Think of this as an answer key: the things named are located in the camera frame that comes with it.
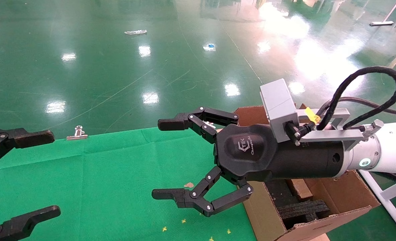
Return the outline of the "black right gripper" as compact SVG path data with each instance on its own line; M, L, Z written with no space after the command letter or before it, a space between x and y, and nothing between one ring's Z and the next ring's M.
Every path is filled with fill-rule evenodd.
M278 143L270 125L237 126L239 116L231 112L199 107L159 119L161 131L191 129L208 143L215 143L217 166L192 190L154 189L152 198L171 199L180 209L196 209L206 217L216 215L248 200L253 187L247 181L335 177L343 165L341 141L308 142L296 146L292 141ZM210 123L224 126L219 133ZM223 176L238 187L213 201L206 193Z

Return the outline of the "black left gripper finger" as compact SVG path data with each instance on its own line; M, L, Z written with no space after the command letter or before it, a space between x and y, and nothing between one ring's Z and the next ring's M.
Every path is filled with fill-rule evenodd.
M55 141L52 131L28 132L24 128L0 129L0 159L12 149L24 149L46 145Z
M49 206L11 218L0 224L0 241L19 241L28 238L38 223L60 215L59 206Z

